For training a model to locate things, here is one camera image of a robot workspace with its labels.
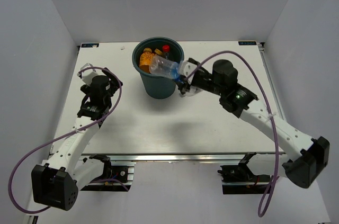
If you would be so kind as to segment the orange bottle front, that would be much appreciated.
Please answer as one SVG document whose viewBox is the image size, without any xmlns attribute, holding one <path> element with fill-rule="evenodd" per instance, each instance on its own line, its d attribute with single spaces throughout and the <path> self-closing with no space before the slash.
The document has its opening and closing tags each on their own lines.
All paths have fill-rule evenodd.
<svg viewBox="0 0 339 224">
<path fill-rule="evenodd" d="M 139 68 L 150 74 L 149 66 L 152 63 L 154 53 L 150 48 L 145 48 L 139 59 Z"/>
</svg>

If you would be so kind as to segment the orange bottle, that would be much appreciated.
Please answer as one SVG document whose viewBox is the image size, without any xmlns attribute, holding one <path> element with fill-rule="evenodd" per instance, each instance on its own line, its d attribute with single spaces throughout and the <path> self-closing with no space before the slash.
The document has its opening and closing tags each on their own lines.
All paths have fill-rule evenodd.
<svg viewBox="0 0 339 224">
<path fill-rule="evenodd" d="M 159 49 L 155 49 L 155 50 L 154 50 L 154 53 L 155 53 L 156 55 L 159 55 L 159 56 L 162 56 L 162 55 L 163 55 L 163 52 L 160 51 Z"/>
<path fill-rule="evenodd" d="M 152 63 L 154 53 L 150 48 L 145 48 L 139 59 L 139 68 L 150 74 L 149 66 Z"/>
</svg>

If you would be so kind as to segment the blue label bottle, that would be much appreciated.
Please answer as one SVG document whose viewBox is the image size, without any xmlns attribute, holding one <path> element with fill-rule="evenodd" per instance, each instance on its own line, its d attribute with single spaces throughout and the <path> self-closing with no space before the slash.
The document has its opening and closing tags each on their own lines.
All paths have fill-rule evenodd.
<svg viewBox="0 0 339 224">
<path fill-rule="evenodd" d="M 155 55 L 149 65 L 149 71 L 155 76 L 177 80 L 181 76 L 179 73 L 181 65 L 182 62 L 178 63 L 165 59 L 162 56 Z"/>
</svg>

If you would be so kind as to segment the red cap clear bottle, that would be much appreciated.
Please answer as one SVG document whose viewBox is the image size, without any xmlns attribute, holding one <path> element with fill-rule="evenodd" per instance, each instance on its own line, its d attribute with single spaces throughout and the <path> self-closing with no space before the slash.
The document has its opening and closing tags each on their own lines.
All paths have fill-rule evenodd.
<svg viewBox="0 0 339 224">
<path fill-rule="evenodd" d="M 170 60 L 170 46 L 169 45 L 164 45 L 162 46 L 162 56 L 167 59 Z"/>
</svg>

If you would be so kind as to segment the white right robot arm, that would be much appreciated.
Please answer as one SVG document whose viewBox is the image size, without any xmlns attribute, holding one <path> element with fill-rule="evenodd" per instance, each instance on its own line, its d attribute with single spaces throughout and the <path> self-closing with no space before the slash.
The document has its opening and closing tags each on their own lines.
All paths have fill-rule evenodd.
<svg viewBox="0 0 339 224">
<path fill-rule="evenodd" d="M 283 150 L 278 175 L 307 189 L 328 164 L 330 143 L 324 137 L 309 136 L 280 117 L 269 114 L 257 95 L 238 83 L 238 71 L 228 60 L 213 63 L 208 72 L 194 59 L 180 62 L 177 85 L 182 94 L 203 90 L 220 97 L 220 105 L 237 118 L 254 126 Z"/>
</svg>

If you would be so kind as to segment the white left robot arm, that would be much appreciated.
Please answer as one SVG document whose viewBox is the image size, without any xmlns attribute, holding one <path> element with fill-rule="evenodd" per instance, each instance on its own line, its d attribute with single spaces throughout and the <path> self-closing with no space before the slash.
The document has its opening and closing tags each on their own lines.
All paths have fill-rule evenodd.
<svg viewBox="0 0 339 224">
<path fill-rule="evenodd" d="M 106 155 L 91 155 L 78 164 L 90 140 L 115 109 L 111 98 L 122 87 L 122 82 L 107 68 L 102 69 L 102 74 L 97 71 L 97 67 L 85 64 L 77 74 L 84 82 L 81 91 L 85 96 L 77 113 L 73 135 L 65 138 L 45 164 L 36 165 L 31 172 L 36 203 L 68 211 L 82 188 L 92 181 L 107 181 L 112 175 L 111 160 Z"/>
</svg>

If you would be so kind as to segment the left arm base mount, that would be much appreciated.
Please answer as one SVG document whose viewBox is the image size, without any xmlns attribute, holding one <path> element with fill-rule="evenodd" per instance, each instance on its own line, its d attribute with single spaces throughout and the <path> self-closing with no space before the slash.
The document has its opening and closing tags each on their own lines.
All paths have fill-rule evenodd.
<svg viewBox="0 0 339 224">
<path fill-rule="evenodd" d="M 78 161 L 71 177 L 81 191 L 128 191 L 134 176 L 134 162 L 91 155 Z"/>
</svg>

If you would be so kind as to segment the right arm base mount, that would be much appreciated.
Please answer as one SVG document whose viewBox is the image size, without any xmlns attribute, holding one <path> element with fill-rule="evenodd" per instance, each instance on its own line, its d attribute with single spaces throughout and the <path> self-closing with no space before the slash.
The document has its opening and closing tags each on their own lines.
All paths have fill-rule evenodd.
<svg viewBox="0 0 339 224">
<path fill-rule="evenodd" d="M 237 165 L 222 165 L 218 173 L 222 177 L 223 195 L 263 194 L 270 175 L 254 175 L 247 167 L 251 157 L 257 153 L 247 153 Z"/>
</svg>

